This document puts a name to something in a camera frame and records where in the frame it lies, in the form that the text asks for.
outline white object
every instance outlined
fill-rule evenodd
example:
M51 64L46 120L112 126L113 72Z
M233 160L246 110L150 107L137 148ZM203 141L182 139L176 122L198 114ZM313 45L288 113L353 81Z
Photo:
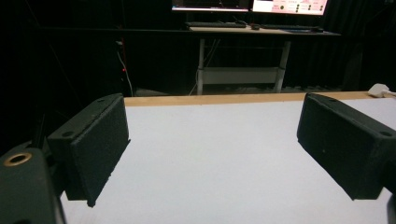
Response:
M396 129L394 99L344 102ZM130 145L94 208L63 195L67 223L387 224L388 190L352 201L299 145L302 107L129 106Z
M386 85L380 83L376 83L368 92L370 95L378 98L384 97L385 94L396 96L396 92L389 91Z
M200 41L197 94L203 94L204 84L275 83L274 92L280 93L290 52L290 41L285 41L278 67L205 67L205 40Z

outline mounting hole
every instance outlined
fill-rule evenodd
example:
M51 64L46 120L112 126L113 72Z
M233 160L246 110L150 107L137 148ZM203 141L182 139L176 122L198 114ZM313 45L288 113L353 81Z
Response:
M387 137L391 137L392 136L392 134L391 133L387 133L387 132L380 132L382 135L385 135L385 136L387 136Z
M71 136L73 134L73 132L66 132L62 134L62 137L68 137Z
M4 162L5 166L17 166L24 162L29 161L32 158L32 154L28 152L18 153L13 156L10 156Z

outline computer monitor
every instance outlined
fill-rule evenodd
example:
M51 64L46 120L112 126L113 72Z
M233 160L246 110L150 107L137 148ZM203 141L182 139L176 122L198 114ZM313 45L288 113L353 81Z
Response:
M328 0L254 0L252 12L322 16Z
M174 12L248 12L250 0L172 0Z

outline white desk frame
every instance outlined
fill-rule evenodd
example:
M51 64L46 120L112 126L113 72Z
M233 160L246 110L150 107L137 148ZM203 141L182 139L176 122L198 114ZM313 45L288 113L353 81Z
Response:
M261 33L261 34L282 34L290 33L280 30L253 31L249 27L241 28L204 28L193 27L193 31L224 31L233 33ZM200 40L197 94L202 95L204 84L235 84L235 83L275 83L274 92L279 93L282 89L283 78L286 72L286 65L290 52L290 41L285 41L282 56L278 67L205 67L205 39Z

